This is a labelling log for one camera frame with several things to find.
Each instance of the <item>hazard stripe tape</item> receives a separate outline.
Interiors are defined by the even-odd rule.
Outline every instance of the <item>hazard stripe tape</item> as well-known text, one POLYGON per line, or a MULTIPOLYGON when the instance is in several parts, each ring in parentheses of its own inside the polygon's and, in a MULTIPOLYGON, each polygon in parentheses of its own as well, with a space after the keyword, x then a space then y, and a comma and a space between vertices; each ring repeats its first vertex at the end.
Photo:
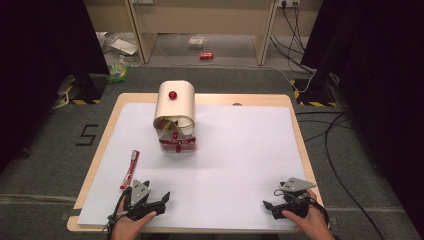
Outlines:
POLYGON ((79 100, 79 99, 73 99, 69 100, 70 103, 76 104, 76 105, 86 105, 86 104, 99 104, 100 100, 79 100))
POLYGON ((296 99, 296 103, 303 106, 313 106, 313 107, 336 107, 335 102, 319 102, 319 101, 313 101, 313 102, 307 102, 302 100, 302 93, 299 92, 299 90, 296 89, 294 84, 296 83, 296 80, 290 80, 290 83, 292 85, 294 98, 296 99))
POLYGON ((300 101, 300 105, 304 106, 312 106, 312 107, 336 107, 336 103, 334 102, 306 102, 300 101))

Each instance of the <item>white paper sheet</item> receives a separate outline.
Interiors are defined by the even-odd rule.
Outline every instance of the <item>white paper sheet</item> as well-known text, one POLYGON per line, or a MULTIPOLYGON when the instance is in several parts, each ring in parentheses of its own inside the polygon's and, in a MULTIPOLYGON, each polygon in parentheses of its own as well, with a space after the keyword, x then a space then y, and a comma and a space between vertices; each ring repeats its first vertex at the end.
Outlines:
POLYGON ((131 55, 133 55, 137 51, 136 45, 130 42, 124 41, 120 38, 117 38, 115 41, 113 41, 113 43, 110 46, 131 55))
POLYGON ((179 154, 161 151, 154 111, 155 104, 123 107, 78 224, 107 223, 134 149, 140 158, 133 179, 150 180, 147 202, 171 192, 165 214, 147 226, 294 228, 289 220, 274 220, 262 203, 283 203, 273 195, 279 182, 305 179, 288 108, 196 105, 197 151, 179 154))

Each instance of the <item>wall outlet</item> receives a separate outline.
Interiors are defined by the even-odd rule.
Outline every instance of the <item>wall outlet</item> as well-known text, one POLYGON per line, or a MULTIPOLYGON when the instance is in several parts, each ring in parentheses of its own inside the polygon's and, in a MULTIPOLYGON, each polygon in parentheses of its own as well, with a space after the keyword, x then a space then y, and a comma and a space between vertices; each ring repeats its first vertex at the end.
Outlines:
POLYGON ((286 1, 286 8, 294 8, 300 6, 300 0, 278 0, 278 7, 283 7, 283 1, 286 1))

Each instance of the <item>gray carpet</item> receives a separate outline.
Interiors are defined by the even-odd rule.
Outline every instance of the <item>gray carpet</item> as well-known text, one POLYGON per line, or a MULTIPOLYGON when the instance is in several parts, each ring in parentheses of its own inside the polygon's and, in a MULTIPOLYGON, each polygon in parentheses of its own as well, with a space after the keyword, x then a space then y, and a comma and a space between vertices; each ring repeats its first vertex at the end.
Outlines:
MULTIPOLYGON (((286 73, 289 79, 309 77, 286 73)), ((109 84, 98 105, 68 105, 49 116, 29 146, 30 156, 13 160, 0 176, 0 238, 105 239, 102 234, 69 232, 66 216, 78 196, 116 99, 125 92, 157 92, 163 81, 177 79, 191 82, 197 93, 286 94, 296 113, 321 112, 297 117, 333 231, 342 239, 378 239, 370 221, 338 182, 326 156, 323 133, 338 116, 334 112, 345 110, 342 106, 297 105, 290 84, 275 70, 149 67, 131 68, 126 81, 109 84), (93 126, 85 133, 96 136, 91 145, 90 138, 80 137, 86 125, 93 126), (81 143, 88 146, 76 146, 81 143), (39 198, 28 198, 34 195, 39 198)), ((351 195, 365 208, 385 239, 420 239, 386 179, 373 168, 348 116, 342 116, 338 123, 328 133, 328 150, 331 163, 351 195)))

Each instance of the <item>red object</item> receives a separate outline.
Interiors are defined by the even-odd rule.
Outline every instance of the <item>red object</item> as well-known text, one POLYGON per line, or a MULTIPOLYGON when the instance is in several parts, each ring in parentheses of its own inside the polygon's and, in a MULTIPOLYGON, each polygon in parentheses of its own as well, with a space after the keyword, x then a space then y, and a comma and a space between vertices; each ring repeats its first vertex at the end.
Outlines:
POLYGON ((168 96, 169 96, 169 99, 171 100, 177 99, 177 93, 175 91, 170 91, 168 96))
POLYGON ((203 59, 213 59, 213 52, 201 53, 200 60, 203 59))
POLYGON ((132 175, 134 173, 135 165, 137 164, 138 156, 140 155, 139 151, 133 150, 131 155, 131 163, 128 168, 127 175, 125 175, 124 181, 122 181, 120 189, 125 190, 130 186, 132 175))
POLYGON ((196 150, 196 138, 190 138, 185 140, 160 140, 159 142, 162 149, 166 152, 176 151, 177 153, 182 151, 194 151, 196 150))

